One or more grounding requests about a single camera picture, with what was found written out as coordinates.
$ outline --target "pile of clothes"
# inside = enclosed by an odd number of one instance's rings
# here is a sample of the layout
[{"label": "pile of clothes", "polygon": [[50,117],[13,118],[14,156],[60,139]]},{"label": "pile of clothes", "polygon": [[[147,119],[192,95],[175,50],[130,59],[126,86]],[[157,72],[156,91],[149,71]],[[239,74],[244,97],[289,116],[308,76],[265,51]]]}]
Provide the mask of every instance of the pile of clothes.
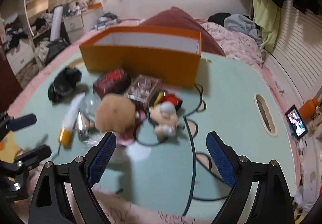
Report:
[{"label": "pile of clothes", "polygon": [[21,39],[28,39],[28,35],[24,32],[21,23],[17,23],[12,27],[7,28],[5,33],[7,40],[3,44],[5,53],[7,53],[10,49],[18,47]]},{"label": "pile of clothes", "polygon": [[102,30],[108,26],[115,25],[118,23],[121,23],[121,20],[117,17],[117,15],[108,12],[98,19],[97,24],[94,25],[92,30]]},{"label": "pile of clothes", "polygon": [[45,13],[41,16],[41,18],[37,18],[33,24],[31,24],[31,30],[33,32],[41,32],[42,29],[46,29],[48,27],[51,27],[53,22],[53,16],[52,13]]},{"label": "pile of clothes", "polygon": [[51,63],[69,45],[63,38],[58,38],[54,41],[49,41],[49,38],[43,38],[38,42],[35,49],[35,58],[39,71],[43,70],[45,66]]},{"label": "pile of clothes", "polygon": [[241,14],[230,14],[220,12],[209,17],[208,22],[214,22],[223,26],[229,31],[237,31],[254,39],[257,46],[262,45],[263,39],[260,27],[257,26],[248,16]]}]

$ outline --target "drawer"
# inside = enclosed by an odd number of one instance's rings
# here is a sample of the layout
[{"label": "drawer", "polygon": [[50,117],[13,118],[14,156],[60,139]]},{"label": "drawer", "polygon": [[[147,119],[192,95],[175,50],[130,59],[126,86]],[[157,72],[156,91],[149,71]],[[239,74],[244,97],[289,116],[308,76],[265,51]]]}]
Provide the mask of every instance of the drawer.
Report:
[{"label": "drawer", "polygon": [[82,16],[78,15],[73,17],[72,19],[64,19],[64,24],[67,32],[80,29],[83,27]]},{"label": "drawer", "polygon": [[75,41],[78,41],[80,38],[82,38],[82,36],[85,34],[84,29],[77,29],[77,30],[73,30],[70,31],[68,33],[68,38],[69,38],[69,42],[72,44]]},{"label": "drawer", "polygon": [[15,59],[15,61],[13,61],[11,64],[10,64],[10,67],[14,73],[14,75],[17,75],[17,73],[19,71],[21,71],[21,69],[23,67],[25,67],[32,59],[34,58],[34,54],[33,54],[33,51],[29,51],[29,50],[26,50],[24,52],[22,52],[18,58]]},{"label": "drawer", "polygon": [[21,54],[21,51],[19,50],[19,47],[11,49],[9,52],[7,52],[7,60],[9,64],[14,62]]},{"label": "drawer", "polygon": [[28,39],[20,40],[18,47],[11,49],[6,54],[9,64],[12,64],[24,52],[29,52],[30,55],[33,55],[33,49],[31,48]]}]

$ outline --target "table cutout handle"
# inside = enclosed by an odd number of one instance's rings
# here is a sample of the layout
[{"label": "table cutout handle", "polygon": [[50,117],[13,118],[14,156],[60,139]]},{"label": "table cutout handle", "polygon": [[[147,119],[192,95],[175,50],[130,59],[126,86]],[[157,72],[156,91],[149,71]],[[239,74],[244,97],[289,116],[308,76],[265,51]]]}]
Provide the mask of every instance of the table cutout handle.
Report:
[{"label": "table cutout handle", "polygon": [[260,94],[255,94],[254,98],[260,120],[262,121],[266,132],[270,136],[277,136],[277,128],[266,100]]}]

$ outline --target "orange box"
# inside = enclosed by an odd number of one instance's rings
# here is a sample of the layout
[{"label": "orange box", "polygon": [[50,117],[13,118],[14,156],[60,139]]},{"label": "orange box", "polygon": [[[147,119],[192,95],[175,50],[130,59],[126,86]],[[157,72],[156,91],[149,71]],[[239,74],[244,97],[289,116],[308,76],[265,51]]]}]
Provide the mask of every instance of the orange box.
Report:
[{"label": "orange box", "polygon": [[99,3],[94,3],[92,5],[89,5],[88,9],[92,10],[92,9],[98,9],[98,8],[101,8],[101,7],[102,7],[102,4],[99,2]]},{"label": "orange box", "polygon": [[123,68],[131,76],[143,74],[192,88],[201,56],[201,33],[171,27],[116,26],[79,48],[90,72]]}]

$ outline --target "dark red door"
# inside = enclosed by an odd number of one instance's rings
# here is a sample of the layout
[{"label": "dark red door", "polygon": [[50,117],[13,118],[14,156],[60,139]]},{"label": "dark red door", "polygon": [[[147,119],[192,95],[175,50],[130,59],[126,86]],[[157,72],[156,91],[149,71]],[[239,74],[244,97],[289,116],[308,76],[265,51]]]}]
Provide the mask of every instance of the dark red door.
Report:
[{"label": "dark red door", "polygon": [[0,112],[4,112],[22,92],[22,88],[9,65],[1,45],[0,40]]}]

